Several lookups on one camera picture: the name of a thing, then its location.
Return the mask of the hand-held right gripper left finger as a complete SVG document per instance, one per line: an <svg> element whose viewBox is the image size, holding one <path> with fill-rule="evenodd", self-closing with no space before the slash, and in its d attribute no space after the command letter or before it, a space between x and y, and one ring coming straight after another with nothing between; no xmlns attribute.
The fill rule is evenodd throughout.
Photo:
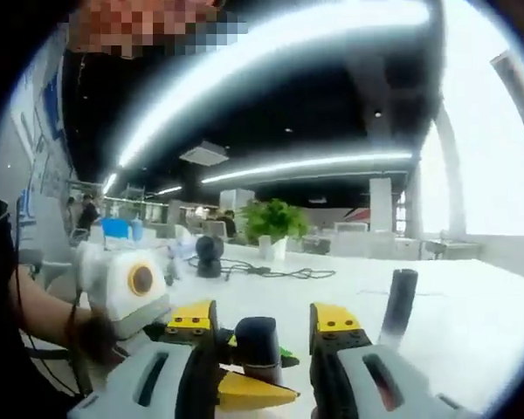
<svg viewBox="0 0 524 419"><path fill-rule="evenodd" d="M158 341L141 347L69 411L69 418L212 418L217 404L217 305L180 306Z"/></svg>

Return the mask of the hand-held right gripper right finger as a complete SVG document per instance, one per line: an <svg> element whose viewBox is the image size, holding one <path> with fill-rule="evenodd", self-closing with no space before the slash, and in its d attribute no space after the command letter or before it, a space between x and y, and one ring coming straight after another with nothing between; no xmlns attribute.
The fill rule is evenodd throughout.
<svg viewBox="0 0 524 419"><path fill-rule="evenodd" d="M346 308L310 305L310 382L314 418L470 418L472 412L430 391L404 357L376 345Z"/></svg>

